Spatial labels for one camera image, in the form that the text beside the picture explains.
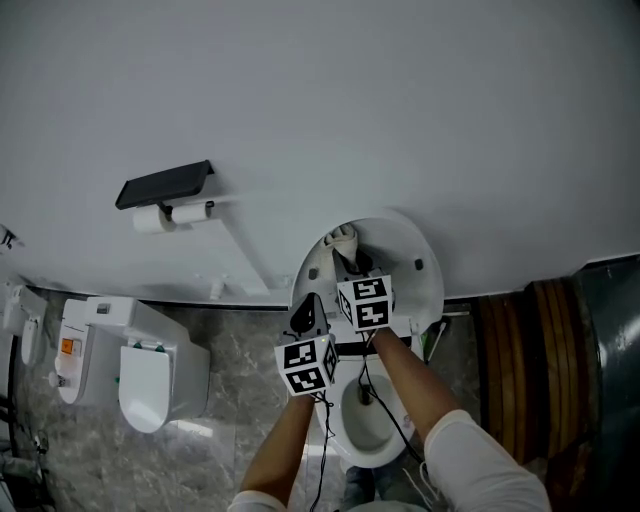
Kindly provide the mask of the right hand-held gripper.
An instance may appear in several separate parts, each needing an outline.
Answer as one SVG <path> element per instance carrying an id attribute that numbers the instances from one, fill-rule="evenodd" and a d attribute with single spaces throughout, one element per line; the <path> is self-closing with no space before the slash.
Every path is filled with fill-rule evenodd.
<path id="1" fill-rule="evenodd" d="M 337 250 L 332 251 L 337 276 L 351 276 L 351 263 Z M 356 270 L 368 275 L 373 259 L 363 250 L 356 251 Z M 340 311 L 356 333 L 389 327 L 394 306 L 394 292 L 390 275 L 380 274 L 337 283 Z"/>

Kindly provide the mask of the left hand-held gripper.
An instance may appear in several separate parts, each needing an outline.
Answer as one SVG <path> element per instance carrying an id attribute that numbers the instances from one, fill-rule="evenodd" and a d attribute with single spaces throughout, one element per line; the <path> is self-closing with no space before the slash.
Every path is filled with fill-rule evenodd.
<path id="1" fill-rule="evenodd" d="M 292 306 L 289 327 L 292 333 L 283 331 L 274 347 L 287 390 L 292 396 L 328 390 L 335 382 L 338 354 L 318 294 L 308 293 Z"/>

